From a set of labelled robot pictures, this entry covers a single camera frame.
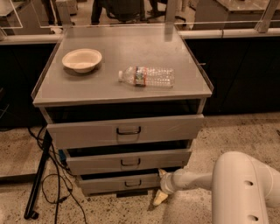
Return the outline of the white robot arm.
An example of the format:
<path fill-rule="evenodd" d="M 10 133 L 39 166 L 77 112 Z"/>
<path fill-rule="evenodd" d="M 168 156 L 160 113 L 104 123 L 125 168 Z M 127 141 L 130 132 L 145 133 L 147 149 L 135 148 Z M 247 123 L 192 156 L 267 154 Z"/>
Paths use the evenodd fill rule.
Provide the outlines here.
<path fill-rule="evenodd" d="M 155 206 L 177 191 L 203 188 L 212 193 L 212 224 L 269 224 L 267 209 L 280 206 L 280 172 L 239 151 L 222 154 L 209 173 L 158 172 Z"/>

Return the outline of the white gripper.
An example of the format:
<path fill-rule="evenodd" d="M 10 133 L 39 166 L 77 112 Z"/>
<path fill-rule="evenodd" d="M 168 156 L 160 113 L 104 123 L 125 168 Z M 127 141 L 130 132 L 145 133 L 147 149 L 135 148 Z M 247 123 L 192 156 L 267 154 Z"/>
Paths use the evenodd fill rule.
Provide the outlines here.
<path fill-rule="evenodd" d="M 177 191 L 176 186 L 172 183 L 172 174 L 163 170 L 158 169 L 161 190 L 158 190 L 153 200 L 153 205 L 159 206 L 164 200 L 167 199 L 168 194 L 173 194 Z"/>

